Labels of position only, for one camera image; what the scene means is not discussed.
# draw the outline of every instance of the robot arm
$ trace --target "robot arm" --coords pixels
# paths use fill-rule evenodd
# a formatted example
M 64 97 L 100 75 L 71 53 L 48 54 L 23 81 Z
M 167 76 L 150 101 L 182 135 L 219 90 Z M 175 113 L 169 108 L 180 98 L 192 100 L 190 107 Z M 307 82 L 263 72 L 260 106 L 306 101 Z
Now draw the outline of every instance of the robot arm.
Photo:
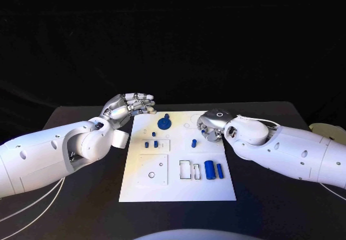
M 0 146 L 0 198 L 32 191 L 126 148 L 128 133 L 117 130 L 139 114 L 156 114 L 153 96 L 118 94 L 88 121 L 23 135 Z
M 205 138 L 218 142 L 222 135 L 237 155 L 299 180 L 346 189 L 346 145 L 291 127 L 264 125 L 258 120 L 222 109 L 208 111 L 198 120 Z

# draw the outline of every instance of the white cable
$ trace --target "white cable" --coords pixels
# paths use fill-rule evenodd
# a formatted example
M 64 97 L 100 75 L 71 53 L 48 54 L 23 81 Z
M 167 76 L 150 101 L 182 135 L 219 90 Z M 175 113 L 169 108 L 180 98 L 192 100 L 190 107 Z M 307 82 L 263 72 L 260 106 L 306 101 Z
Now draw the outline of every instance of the white cable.
M 29 207 L 32 207 L 48 195 L 49 193 L 56 189 L 59 183 L 62 182 L 64 179 L 59 180 L 59 182 L 56 183 L 56 185 L 53 186 L 53 188 L 51 189 L 51 191 L 28 206 L 25 207 L 22 210 L 19 210 L 17 212 L 15 212 L 12 215 L 9 215 L 7 217 L 4 217 L 3 219 L 0 219 L 0 222 L 6 219 L 9 219 L 10 217 L 13 217 L 15 215 L 17 215 L 19 213 L 22 213 Z
M 345 201 L 346 201 L 346 198 L 343 196 L 340 196 L 336 192 L 333 192 L 326 186 L 323 183 L 320 183 L 320 185 L 339 197 L 342 198 Z
M 62 178 L 62 183 L 61 183 L 61 186 L 59 186 L 59 190 L 58 190 L 56 195 L 55 195 L 55 197 L 53 197 L 53 199 L 52 199 L 52 202 L 49 203 L 46 209 L 45 209 L 45 211 L 40 213 L 40 215 L 33 219 L 33 221 L 32 221 L 19 231 L 16 231 L 12 235 L 9 235 L 7 237 L 2 238 L 0 240 L 4 240 L 4 239 L 7 239 L 7 238 L 10 238 L 12 236 L 15 236 L 15 235 L 16 235 L 20 231 L 23 231 L 23 230 L 35 223 L 35 221 L 40 218 L 40 216 L 42 216 L 43 213 L 48 211 L 51 205 L 53 204 L 53 202 L 55 202 L 55 200 L 56 200 L 56 197 L 58 197 L 59 192 L 61 192 L 62 187 L 64 187 L 64 182 L 65 182 L 65 177 Z
M 275 124 L 278 127 L 281 126 L 280 124 L 277 124 L 274 121 L 265 120 L 265 119 L 260 119 L 260 118 L 252 118 L 252 117 L 247 117 L 242 115 L 237 115 L 241 119 L 250 119 L 250 120 L 258 120 L 258 121 L 264 121 L 264 122 L 270 122 L 273 124 Z

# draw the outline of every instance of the table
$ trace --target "table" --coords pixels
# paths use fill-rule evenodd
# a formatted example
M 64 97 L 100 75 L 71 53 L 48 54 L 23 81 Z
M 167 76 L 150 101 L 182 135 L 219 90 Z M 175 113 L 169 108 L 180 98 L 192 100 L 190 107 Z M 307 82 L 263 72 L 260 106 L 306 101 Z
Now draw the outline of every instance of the table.
M 290 102 L 157 105 L 159 111 L 224 108 L 234 116 L 268 119 L 309 130 Z M 101 106 L 58 107 L 45 129 L 100 115 Z M 131 133 L 133 120 L 121 128 Z M 213 229 L 263 239 L 346 238 L 346 202 L 317 183 L 291 179 L 241 159 L 225 142 L 237 201 L 118 202 L 127 150 L 111 148 L 104 159 L 65 179 L 51 209 L 10 239 L 133 239 L 173 229 Z M 0 200 L 0 218 L 22 209 L 52 188 Z M 343 189 L 330 187 L 342 196 Z M 0 223 L 0 237 L 17 231 L 40 214 L 51 194 L 30 209 Z

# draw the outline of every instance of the blue object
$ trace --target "blue object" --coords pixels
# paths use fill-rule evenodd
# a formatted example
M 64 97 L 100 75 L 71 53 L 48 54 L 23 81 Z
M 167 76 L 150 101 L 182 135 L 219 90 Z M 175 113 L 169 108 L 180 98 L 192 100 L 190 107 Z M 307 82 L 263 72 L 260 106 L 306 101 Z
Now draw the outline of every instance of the blue object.
M 216 178 L 215 175 L 215 163 L 212 160 L 203 162 L 203 167 L 205 167 L 205 174 L 206 174 L 206 179 L 213 180 Z
M 192 145 L 190 145 L 190 146 L 195 148 L 195 147 L 196 147 L 196 144 L 198 144 L 198 140 L 193 139 L 193 140 L 192 140 Z
M 222 165 L 219 163 L 216 164 L 216 168 L 218 168 L 218 177 L 222 179 L 224 173 L 222 173 Z
M 157 127 L 162 130 L 167 130 L 172 127 L 170 115 L 166 113 L 164 117 L 157 122 Z

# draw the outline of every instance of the white board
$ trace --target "white board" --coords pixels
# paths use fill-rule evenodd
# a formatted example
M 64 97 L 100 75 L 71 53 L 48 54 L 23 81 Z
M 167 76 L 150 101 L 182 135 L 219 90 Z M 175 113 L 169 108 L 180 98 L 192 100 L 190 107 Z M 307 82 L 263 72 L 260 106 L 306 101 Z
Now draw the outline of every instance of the white board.
M 134 117 L 120 202 L 237 200 L 224 142 L 209 142 L 196 127 L 199 116 L 205 112 L 159 112 L 156 115 L 141 114 Z M 157 127 L 157 121 L 164 114 L 169 114 L 172 121 L 167 130 Z M 208 160 L 212 160 L 215 165 L 213 180 L 206 179 Z M 180 161 L 189 161 L 190 179 L 180 179 Z M 199 164 L 201 179 L 195 179 L 195 164 Z M 219 178 L 216 164 L 222 166 L 224 179 Z

